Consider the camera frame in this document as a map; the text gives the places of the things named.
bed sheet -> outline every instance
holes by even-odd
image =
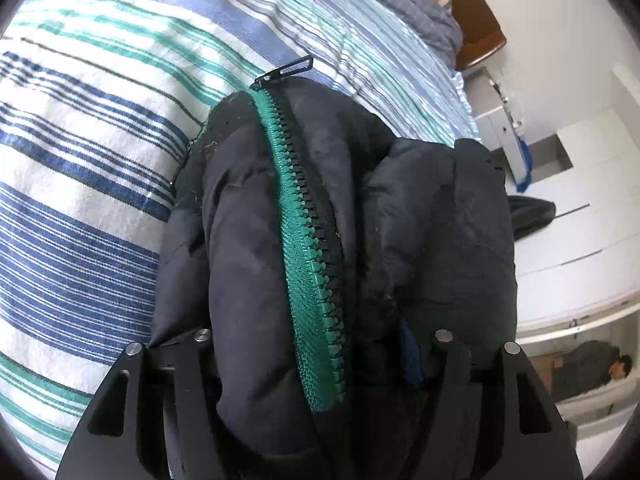
[[[172,179],[209,109],[277,65],[399,136],[475,137],[462,78],[376,0],[26,0],[0,41],[0,413],[53,478],[147,341]]]

green zipper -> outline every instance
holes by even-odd
[[[284,69],[308,62],[302,69]],[[269,86],[276,80],[313,66],[311,56],[295,60],[255,80],[248,91],[271,147],[278,176],[280,237],[293,322],[296,363],[306,402],[313,412],[325,412],[344,399],[344,322],[332,301],[333,291],[310,210],[303,169],[290,140],[290,127],[276,106]]]

zipper pull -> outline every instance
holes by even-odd
[[[301,66],[299,68],[293,68],[292,70],[286,70],[287,68],[295,67],[299,64],[306,63],[306,65]],[[299,57],[297,60],[292,61],[291,63],[287,63],[286,65],[279,66],[274,68],[270,72],[262,74],[260,77],[257,77],[255,81],[252,83],[249,88],[251,90],[262,90],[266,88],[268,84],[278,81],[280,79],[284,79],[290,75],[300,74],[302,72],[307,72],[314,67],[314,57],[310,54],[309,56]]]

silver bolt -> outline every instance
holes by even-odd
[[[134,341],[133,343],[129,343],[125,348],[125,352],[127,353],[127,355],[136,355],[136,354],[139,354],[141,351],[142,351],[142,345],[137,341]]]
[[[520,353],[520,345],[509,341],[504,344],[504,351],[507,352],[507,354],[518,355]]]
[[[441,328],[436,332],[436,339],[441,343],[448,343],[449,341],[453,341],[453,334],[449,332],[449,330]]]
[[[203,328],[201,330],[198,330],[194,335],[193,338],[198,342],[198,343],[204,343],[205,341],[208,341],[209,338],[211,338],[211,330],[209,330],[208,328]]]

black puffer jacket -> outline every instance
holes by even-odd
[[[152,344],[211,326],[217,412],[242,478],[400,478],[440,371],[433,333],[462,338],[476,368],[515,336],[504,174],[473,140],[399,139],[305,78],[270,94],[326,264],[335,340],[319,351],[331,352],[337,394],[318,410],[300,378],[280,177],[245,92],[213,109],[175,183]]]

